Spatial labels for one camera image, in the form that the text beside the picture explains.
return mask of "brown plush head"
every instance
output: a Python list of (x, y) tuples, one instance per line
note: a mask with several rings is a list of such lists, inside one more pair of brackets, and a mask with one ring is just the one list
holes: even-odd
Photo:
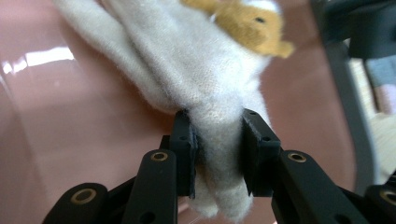
[(216, 17), (216, 24), (238, 43), (255, 52), (287, 58), (293, 52), (290, 42), (282, 41), (283, 20), (277, 5), (267, 0), (224, 1), (183, 0)]

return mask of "table surface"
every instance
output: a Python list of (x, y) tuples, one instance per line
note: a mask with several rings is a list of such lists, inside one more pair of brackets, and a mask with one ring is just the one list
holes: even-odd
[[(296, 51), (262, 74), (273, 128), (283, 148), (307, 152), (337, 185), (354, 189), (354, 148), (309, 4), (279, 4)], [(0, 36), (0, 223), (41, 222), (80, 183), (113, 189), (170, 133), (173, 117), (145, 103), (50, 0), (2, 1)], [(179, 223), (197, 221), (184, 201)], [(274, 223), (270, 199), (255, 200), (246, 223), (257, 220)]]

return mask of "screw hole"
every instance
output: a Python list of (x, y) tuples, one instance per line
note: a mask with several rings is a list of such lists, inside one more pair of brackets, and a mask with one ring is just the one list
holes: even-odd
[(151, 155), (152, 161), (166, 161), (166, 159), (168, 159), (168, 154), (164, 152), (156, 152)]
[(147, 212), (147, 213), (143, 214), (142, 216), (140, 216), (140, 218), (139, 218), (140, 223), (143, 223), (143, 224), (152, 223), (154, 220), (155, 220), (155, 215), (151, 212)]
[(344, 216), (344, 215), (336, 215), (335, 216), (335, 220), (337, 221), (337, 223), (340, 223), (340, 224), (350, 224), (350, 223), (352, 223), (350, 221), (350, 219), (348, 217)]
[(391, 191), (391, 190), (381, 190), (379, 192), (379, 195), (381, 196), (382, 199), (387, 201), (387, 203), (390, 203), (392, 205), (396, 206), (396, 192)]
[(289, 159), (292, 161), (297, 161), (297, 162), (306, 162), (306, 157), (299, 154), (299, 153), (290, 153), (288, 155)]
[(74, 204), (89, 203), (96, 197), (96, 190), (94, 189), (81, 189), (73, 194), (71, 202)]

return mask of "stuffed animal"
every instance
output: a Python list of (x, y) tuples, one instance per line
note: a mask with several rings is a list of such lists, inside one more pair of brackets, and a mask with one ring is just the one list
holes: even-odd
[(212, 20), (239, 44), (257, 53), (289, 57), (294, 47), (282, 41), (283, 20), (272, 1), (181, 0), (213, 15)]
[(242, 114), (249, 108), (270, 123), (260, 84), (272, 56), (240, 45), (180, 0), (52, 1), (150, 105), (167, 113), (188, 111), (202, 149), (190, 205), (204, 217), (221, 212), (241, 221), (253, 202), (239, 167)]

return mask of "white fleece fabric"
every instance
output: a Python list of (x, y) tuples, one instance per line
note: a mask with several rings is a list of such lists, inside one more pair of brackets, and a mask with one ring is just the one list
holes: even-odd
[(204, 12), (178, 0), (53, 0), (161, 111), (187, 109), (203, 145), (191, 207), (238, 222), (252, 198), (238, 166), (244, 107), (269, 122), (260, 74), (271, 57), (234, 42)]

